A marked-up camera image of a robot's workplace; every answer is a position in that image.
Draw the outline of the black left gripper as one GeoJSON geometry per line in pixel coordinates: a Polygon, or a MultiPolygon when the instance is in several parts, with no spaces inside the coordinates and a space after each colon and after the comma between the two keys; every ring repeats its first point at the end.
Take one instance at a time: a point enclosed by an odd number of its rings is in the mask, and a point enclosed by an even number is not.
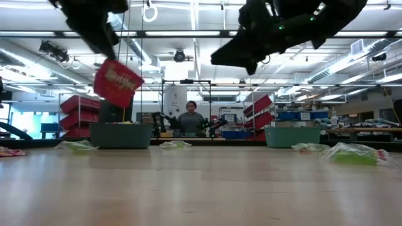
{"type": "Polygon", "coordinates": [[[48,0],[66,17],[67,25],[79,31],[81,39],[96,54],[108,59],[116,59],[114,46],[119,43],[110,23],[108,13],[125,13],[129,9],[128,0],[48,0]]]}

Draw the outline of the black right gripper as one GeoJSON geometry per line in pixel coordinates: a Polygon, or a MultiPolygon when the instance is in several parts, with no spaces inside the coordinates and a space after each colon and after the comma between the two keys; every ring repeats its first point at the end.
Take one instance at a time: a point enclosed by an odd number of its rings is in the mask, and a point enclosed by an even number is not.
{"type": "Polygon", "coordinates": [[[228,43],[211,54],[213,65],[245,67],[254,75],[258,62],[274,52],[284,53],[285,48],[274,38],[274,28],[280,22],[270,15],[266,3],[273,0],[246,0],[239,10],[242,29],[228,43]]]}

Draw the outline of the red candy pack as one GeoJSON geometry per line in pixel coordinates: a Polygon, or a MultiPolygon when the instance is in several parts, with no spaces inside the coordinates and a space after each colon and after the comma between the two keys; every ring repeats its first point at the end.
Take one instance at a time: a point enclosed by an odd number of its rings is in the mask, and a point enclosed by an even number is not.
{"type": "Polygon", "coordinates": [[[9,149],[0,146],[0,157],[14,157],[14,156],[26,156],[26,153],[24,153],[20,149],[9,149]]]}
{"type": "Polygon", "coordinates": [[[117,60],[106,59],[95,74],[94,93],[120,108],[130,106],[144,80],[117,60]]]}

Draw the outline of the black light bar beam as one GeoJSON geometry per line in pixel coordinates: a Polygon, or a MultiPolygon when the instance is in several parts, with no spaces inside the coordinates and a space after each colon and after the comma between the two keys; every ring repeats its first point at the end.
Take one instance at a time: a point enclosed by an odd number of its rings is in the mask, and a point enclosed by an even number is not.
{"type": "MultiPolygon", "coordinates": [[[[126,38],[232,38],[236,30],[183,30],[183,31],[117,31],[118,37],[126,38]]],[[[0,31],[0,38],[79,38],[74,31],[0,31]]],[[[344,30],[333,36],[335,39],[349,38],[402,38],[402,30],[352,31],[344,30]]]]}

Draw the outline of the red bin rack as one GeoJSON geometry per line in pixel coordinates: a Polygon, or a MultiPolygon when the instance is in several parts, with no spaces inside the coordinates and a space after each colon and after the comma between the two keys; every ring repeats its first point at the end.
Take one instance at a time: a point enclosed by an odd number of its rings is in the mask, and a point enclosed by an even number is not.
{"type": "Polygon", "coordinates": [[[244,111],[244,138],[253,141],[265,141],[264,128],[274,120],[270,107],[273,101],[268,95],[262,96],[247,106],[244,111]]]}
{"type": "Polygon", "coordinates": [[[98,121],[101,102],[73,95],[60,104],[65,116],[59,124],[63,137],[90,137],[90,125],[98,121]]]}

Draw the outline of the small black background robot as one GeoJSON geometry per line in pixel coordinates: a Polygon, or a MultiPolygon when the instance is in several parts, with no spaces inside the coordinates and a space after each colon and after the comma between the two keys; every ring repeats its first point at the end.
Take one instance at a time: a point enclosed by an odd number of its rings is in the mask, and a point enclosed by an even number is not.
{"type": "Polygon", "coordinates": [[[160,134],[162,132],[166,132],[165,120],[167,120],[169,122],[170,129],[178,129],[180,127],[180,123],[176,117],[166,116],[162,112],[154,112],[151,114],[151,116],[153,119],[153,127],[154,127],[153,135],[154,135],[154,137],[160,137],[160,134]]]}
{"type": "Polygon", "coordinates": [[[228,124],[228,121],[225,120],[225,119],[222,119],[222,118],[219,118],[219,119],[214,120],[214,121],[208,121],[208,119],[205,118],[200,122],[200,124],[197,126],[197,128],[201,129],[201,130],[209,128],[209,136],[211,138],[214,138],[215,137],[215,131],[218,128],[220,128],[220,127],[222,127],[222,126],[224,126],[226,124],[228,124]]]}

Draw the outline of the black background monitor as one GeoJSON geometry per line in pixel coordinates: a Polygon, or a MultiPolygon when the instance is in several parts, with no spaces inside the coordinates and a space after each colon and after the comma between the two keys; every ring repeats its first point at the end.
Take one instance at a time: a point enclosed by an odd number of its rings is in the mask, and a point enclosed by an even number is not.
{"type": "Polygon", "coordinates": [[[107,123],[107,122],[132,122],[132,111],[133,111],[133,101],[130,101],[130,104],[126,108],[118,107],[116,105],[111,104],[107,100],[102,100],[100,102],[100,112],[98,122],[107,123]]]}

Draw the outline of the blue crate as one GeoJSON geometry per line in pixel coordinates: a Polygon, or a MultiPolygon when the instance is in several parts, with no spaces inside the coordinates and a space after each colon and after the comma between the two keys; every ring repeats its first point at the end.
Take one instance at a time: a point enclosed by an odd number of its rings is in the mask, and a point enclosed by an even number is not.
{"type": "Polygon", "coordinates": [[[247,131],[222,131],[221,136],[225,139],[247,139],[252,132],[247,131]]]}

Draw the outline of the person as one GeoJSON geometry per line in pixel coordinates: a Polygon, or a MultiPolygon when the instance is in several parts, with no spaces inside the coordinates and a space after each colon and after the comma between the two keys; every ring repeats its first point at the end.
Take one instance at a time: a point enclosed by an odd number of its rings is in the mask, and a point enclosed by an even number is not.
{"type": "Polygon", "coordinates": [[[194,101],[188,101],[186,104],[186,112],[182,113],[178,117],[180,123],[180,130],[184,135],[194,135],[197,137],[205,136],[203,129],[198,126],[203,121],[204,117],[202,114],[197,112],[197,104],[194,101]]]}

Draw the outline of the blue storage bins row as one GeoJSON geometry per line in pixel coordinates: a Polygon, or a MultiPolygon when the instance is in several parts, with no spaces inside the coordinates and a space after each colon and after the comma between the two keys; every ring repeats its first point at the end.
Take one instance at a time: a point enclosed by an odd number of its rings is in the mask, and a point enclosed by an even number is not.
{"type": "Polygon", "coordinates": [[[276,121],[314,121],[328,116],[329,113],[324,111],[279,112],[276,114],[276,121]]]}

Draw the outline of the light teal plastic bin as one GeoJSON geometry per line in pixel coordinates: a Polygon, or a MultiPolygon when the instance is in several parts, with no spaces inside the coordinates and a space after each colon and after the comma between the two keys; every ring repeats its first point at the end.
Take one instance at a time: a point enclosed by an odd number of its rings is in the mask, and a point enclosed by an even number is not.
{"type": "Polygon", "coordinates": [[[320,143],[319,127],[267,127],[266,144],[270,148],[291,148],[298,143],[320,143]]]}

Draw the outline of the dark teal plastic bin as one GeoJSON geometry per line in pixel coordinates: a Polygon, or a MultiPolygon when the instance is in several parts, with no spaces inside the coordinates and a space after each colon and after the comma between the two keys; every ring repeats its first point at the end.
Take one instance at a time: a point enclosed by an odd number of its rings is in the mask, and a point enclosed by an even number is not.
{"type": "Polygon", "coordinates": [[[101,149],[146,149],[152,135],[153,126],[149,124],[90,125],[90,141],[101,149]]]}

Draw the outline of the dark background bench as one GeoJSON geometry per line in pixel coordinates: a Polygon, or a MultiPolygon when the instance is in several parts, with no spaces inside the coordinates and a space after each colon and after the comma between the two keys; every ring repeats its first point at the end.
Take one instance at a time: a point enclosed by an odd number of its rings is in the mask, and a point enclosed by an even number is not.
{"type": "Polygon", "coordinates": [[[45,139],[48,133],[54,134],[56,139],[60,137],[60,128],[58,123],[41,123],[40,132],[42,139],[45,139]]]}

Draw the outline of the dark curved tube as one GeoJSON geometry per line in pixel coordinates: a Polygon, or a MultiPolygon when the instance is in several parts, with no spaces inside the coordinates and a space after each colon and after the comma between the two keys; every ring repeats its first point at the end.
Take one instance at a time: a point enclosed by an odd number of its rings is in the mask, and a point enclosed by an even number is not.
{"type": "Polygon", "coordinates": [[[23,132],[22,130],[19,130],[18,128],[14,127],[10,124],[0,122],[0,128],[5,129],[6,132],[9,132],[11,134],[18,136],[20,139],[24,139],[27,141],[33,140],[33,138],[30,135],[28,135],[27,133],[23,132]]]}

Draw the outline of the wooden workbench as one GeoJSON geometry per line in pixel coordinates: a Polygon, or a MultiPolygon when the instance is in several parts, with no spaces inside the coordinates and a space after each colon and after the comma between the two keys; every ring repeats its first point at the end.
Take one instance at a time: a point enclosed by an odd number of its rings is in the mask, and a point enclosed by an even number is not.
{"type": "Polygon", "coordinates": [[[358,132],[390,132],[402,133],[402,128],[376,128],[376,127],[346,127],[327,129],[327,133],[358,133],[358,132]]]}

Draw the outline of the black background rig frame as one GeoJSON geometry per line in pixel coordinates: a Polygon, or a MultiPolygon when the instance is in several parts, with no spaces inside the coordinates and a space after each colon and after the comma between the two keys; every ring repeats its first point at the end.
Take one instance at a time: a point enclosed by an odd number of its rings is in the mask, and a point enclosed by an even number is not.
{"type": "MultiPolygon", "coordinates": [[[[185,79],[184,83],[181,81],[173,81],[173,80],[162,80],[160,87],[160,97],[161,97],[161,112],[169,117],[176,117],[178,120],[179,115],[186,112],[186,104],[188,101],[194,101],[195,99],[190,99],[188,97],[188,85],[194,85],[195,82],[193,80],[185,79]]],[[[171,129],[173,133],[177,133],[181,136],[186,136],[181,132],[180,127],[178,129],[171,129]]]]}

